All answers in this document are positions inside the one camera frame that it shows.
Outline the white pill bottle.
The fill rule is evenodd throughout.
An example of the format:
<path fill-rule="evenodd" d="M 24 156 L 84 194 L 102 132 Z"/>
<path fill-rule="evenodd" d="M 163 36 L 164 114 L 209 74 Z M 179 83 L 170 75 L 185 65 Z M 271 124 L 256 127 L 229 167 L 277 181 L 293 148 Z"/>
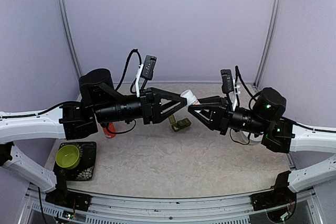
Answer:
<path fill-rule="evenodd" d="M 182 92 L 180 97 L 186 99 L 187 106 L 199 105 L 200 104 L 199 100 L 197 99 L 197 97 L 193 94 L 193 92 L 190 89 Z"/>

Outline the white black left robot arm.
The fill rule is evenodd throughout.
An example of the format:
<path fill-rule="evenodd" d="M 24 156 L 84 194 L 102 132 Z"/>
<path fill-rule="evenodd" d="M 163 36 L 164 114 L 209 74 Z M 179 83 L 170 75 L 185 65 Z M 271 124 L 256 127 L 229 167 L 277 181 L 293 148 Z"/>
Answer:
<path fill-rule="evenodd" d="M 67 101 L 49 109 L 26 112 L 1 112 L 1 166 L 51 193 L 60 204 L 73 201 L 66 181 L 28 158 L 15 141 L 46 139 L 80 140 L 96 134 L 99 126 L 142 119 L 158 124 L 187 105 L 177 93 L 147 88 L 139 95 L 122 95 L 115 90 L 108 69 L 95 69 L 80 77 L 81 101 Z"/>

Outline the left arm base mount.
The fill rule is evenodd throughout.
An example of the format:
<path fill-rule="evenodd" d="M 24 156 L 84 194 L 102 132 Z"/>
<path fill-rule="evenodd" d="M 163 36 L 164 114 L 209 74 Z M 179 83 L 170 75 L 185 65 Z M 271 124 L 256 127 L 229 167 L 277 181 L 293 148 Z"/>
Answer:
<path fill-rule="evenodd" d="M 52 191 L 46 194 L 45 201 L 57 206 L 71 208 L 72 210 L 88 211 L 91 196 L 88 194 L 67 191 Z"/>

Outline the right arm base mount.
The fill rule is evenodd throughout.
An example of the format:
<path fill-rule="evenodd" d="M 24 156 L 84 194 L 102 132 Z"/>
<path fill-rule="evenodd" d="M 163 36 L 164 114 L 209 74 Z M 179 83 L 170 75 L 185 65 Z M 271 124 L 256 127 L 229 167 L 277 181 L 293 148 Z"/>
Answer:
<path fill-rule="evenodd" d="M 250 196 L 254 211 L 273 208 L 296 201 L 297 193 L 289 189 L 288 178 L 290 173 L 291 171 L 286 171 L 278 174 L 275 184 L 271 186 L 270 190 Z"/>

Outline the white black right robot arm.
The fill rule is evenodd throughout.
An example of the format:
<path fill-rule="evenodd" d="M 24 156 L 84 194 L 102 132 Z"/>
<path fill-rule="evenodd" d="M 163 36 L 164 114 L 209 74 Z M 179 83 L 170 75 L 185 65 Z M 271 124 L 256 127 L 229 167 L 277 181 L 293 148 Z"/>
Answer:
<path fill-rule="evenodd" d="M 335 179 L 335 129 L 303 125 L 284 118 L 287 100 L 275 89 L 264 88 L 255 96 L 252 108 L 233 107 L 229 98 L 219 96 L 199 99 L 188 111 L 208 129 L 226 135 L 228 130 L 243 131 L 261 137 L 261 144 L 275 153 L 324 152 L 325 161 L 284 174 L 284 185 L 269 192 L 273 205 L 281 204 L 289 190 L 297 193 L 311 186 Z"/>

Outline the green pill organizer box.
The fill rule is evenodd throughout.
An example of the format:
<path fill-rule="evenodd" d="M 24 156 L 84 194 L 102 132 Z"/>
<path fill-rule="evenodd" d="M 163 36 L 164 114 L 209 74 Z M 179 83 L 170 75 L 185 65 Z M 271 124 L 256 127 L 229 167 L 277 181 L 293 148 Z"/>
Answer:
<path fill-rule="evenodd" d="M 174 132 L 178 132 L 182 129 L 185 129 L 187 127 L 190 127 L 192 125 L 192 122 L 188 118 L 184 118 L 181 120 L 176 120 L 174 115 L 171 115 L 168 117 L 171 128 Z"/>

